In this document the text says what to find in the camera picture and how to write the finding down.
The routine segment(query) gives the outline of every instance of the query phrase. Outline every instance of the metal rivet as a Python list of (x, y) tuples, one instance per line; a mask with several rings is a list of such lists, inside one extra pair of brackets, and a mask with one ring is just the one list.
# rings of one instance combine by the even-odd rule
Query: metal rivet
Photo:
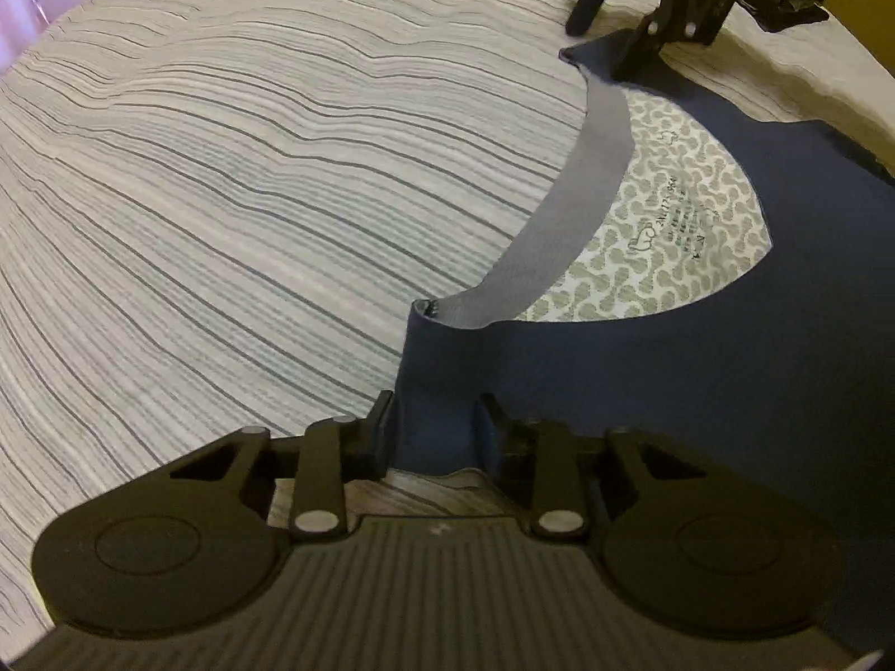
[(571, 510), (550, 510), (538, 518), (538, 524), (548, 532), (567, 534), (585, 526), (585, 518)]
[(295, 526), (302, 532), (315, 535), (328, 532), (338, 527), (338, 517), (326, 510), (308, 510), (295, 518)]

